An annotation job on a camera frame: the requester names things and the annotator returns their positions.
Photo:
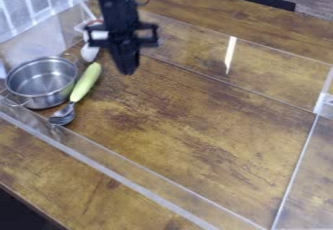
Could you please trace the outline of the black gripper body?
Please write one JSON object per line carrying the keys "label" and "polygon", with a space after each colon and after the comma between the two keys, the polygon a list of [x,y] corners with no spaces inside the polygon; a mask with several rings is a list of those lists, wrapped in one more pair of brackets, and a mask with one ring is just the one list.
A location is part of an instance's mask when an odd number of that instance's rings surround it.
{"label": "black gripper body", "polygon": [[138,15],[137,0],[98,0],[103,24],[86,25],[89,45],[106,47],[137,43],[139,47],[159,45],[158,26],[143,22]]}

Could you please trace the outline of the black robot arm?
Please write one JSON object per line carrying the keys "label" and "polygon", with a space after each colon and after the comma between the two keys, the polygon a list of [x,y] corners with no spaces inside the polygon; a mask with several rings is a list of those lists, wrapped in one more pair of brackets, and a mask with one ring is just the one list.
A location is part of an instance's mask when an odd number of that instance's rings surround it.
{"label": "black robot arm", "polygon": [[141,63],[141,49],[159,46],[159,26],[139,18],[137,0],[98,0],[103,23],[86,25],[90,47],[110,51],[117,68],[133,75]]}

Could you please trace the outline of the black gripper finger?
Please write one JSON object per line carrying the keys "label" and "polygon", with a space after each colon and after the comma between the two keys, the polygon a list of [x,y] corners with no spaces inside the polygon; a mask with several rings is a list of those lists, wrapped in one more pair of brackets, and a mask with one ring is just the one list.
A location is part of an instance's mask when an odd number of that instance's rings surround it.
{"label": "black gripper finger", "polygon": [[123,53],[123,67],[125,67],[125,74],[133,75],[137,68],[139,67],[139,45],[137,43],[130,43],[125,47]]}
{"label": "black gripper finger", "polygon": [[122,63],[122,55],[121,55],[121,51],[119,51],[119,46],[118,45],[111,45],[109,47],[109,51],[110,51],[111,57],[114,59],[114,62],[117,64],[118,70],[119,70],[121,73],[123,73],[125,72],[125,66],[123,66],[123,63]]}

